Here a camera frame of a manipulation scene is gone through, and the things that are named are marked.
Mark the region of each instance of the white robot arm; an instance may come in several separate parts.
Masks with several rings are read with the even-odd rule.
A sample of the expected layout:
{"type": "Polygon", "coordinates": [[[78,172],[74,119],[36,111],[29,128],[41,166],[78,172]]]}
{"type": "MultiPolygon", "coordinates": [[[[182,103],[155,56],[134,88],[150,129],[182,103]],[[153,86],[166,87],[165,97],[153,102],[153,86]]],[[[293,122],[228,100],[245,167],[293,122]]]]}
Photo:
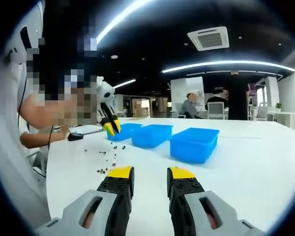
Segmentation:
{"type": "Polygon", "coordinates": [[[120,123],[113,106],[115,89],[104,81],[104,77],[98,76],[96,80],[96,93],[97,121],[105,130],[114,136],[115,132],[119,133],[121,130],[120,123]]]}

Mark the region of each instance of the blue container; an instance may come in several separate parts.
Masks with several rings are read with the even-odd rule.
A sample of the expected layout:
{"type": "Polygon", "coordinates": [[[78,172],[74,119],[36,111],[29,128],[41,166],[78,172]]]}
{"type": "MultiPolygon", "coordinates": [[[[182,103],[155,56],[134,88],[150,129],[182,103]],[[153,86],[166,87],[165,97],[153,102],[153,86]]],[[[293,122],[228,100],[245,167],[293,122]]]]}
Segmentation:
{"type": "Polygon", "coordinates": [[[143,126],[133,133],[132,144],[139,148],[155,148],[170,138],[172,129],[172,125],[143,126]]]}
{"type": "Polygon", "coordinates": [[[115,133],[115,136],[107,132],[107,139],[114,142],[123,141],[132,137],[133,131],[140,128],[141,124],[126,123],[121,125],[121,132],[115,133]]]}
{"type": "Polygon", "coordinates": [[[219,130],[189,128],[170,138],[171,156],[188,163],[204,164],[216,147],[219,130]]]}

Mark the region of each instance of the ceiling air conditioner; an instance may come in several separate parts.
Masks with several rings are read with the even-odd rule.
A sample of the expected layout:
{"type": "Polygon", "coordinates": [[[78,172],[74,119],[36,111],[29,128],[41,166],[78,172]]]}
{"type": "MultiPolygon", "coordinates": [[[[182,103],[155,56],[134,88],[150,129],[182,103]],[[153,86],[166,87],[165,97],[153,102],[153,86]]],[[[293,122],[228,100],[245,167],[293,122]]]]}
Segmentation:
{"type": "Polygon", "coordinates": [[[225,26],[201,29],[189,32],[187,35],[198,51],[230,47],[227,28],[225,26]]]}

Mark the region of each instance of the ceiling light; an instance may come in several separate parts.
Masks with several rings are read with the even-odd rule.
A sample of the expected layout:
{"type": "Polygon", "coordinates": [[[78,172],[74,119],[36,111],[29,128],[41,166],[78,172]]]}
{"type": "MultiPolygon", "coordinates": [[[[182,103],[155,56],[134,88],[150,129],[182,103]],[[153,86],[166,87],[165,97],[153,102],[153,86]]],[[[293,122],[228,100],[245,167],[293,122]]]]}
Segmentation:
{"type": "Polygon", "coordinates": [[[135,81],[136,81],[136,80],[129,80],[129,81],[124,82],[124,83],[122,83],[122,84],[120,84],[120,85],[116,85],[116,86],[114,86],[114,89],[119,88],[119,87],[124,86],[124,85],[127,85],[127,84],[130,84],[130,83],[133,83],[133,82],[135,82],[135,81]]]}
{"type": "Polygon", "coordinates": [[[109,31],[112,30],[113,27],[115,27],[120,21],[122,21],[124,18],[126,18],[130,13],[133,11],[139,9],[140,7],[144,6],[145,4],[149,3],[153,0],[137,0],[134,3],[132,3],[130,6],[128,6],[122,13],[117,15],[105,28],[104,30],[98,35],[96,38],[97,45],[100,41],[108,34],[109,31]]]}
{"type": "Polygon", "coordinates": [[[267,65],[267,66],[273,66],[273,67],[278,67],[282,69],[286,69],[289,71],[294,72],[295,70],[283,65],[277,65],[269,62],[263,62],[263,61],[251,61],[251,60],[221,60],[221,61],[210,61],[210,62],[202,62],[202,63],[197,63],[197,64],[191,64],[191,65],[184,65],[184,66],[179,66],[167,70],[163,70],[163,73],[168,73],[176,70],[183,70],[183,69],[188,69],[192,67],[198,67],[198,66],[208,66],[208,65],[226,65],[226,64],[255,64],[255,65],[267,65]]]}

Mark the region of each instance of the person's hand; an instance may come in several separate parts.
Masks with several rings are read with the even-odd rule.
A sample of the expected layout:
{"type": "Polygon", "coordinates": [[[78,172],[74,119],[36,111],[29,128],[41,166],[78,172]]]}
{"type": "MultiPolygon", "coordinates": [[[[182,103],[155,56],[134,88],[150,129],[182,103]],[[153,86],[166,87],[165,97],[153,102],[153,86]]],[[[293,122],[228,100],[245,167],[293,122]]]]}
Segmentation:
{"type": "Polygon", "coordinates": [[[61,133],[69,133],[69,125],[62,125],[60,128],[61,133]]]}
{"type": "Polygon", "coordinates": [[[67,133],[69,133],[69,125],[62,125],[60,128],[60,133],[63,136],[63,138],[65,139],[65,135],[67,133]]]}

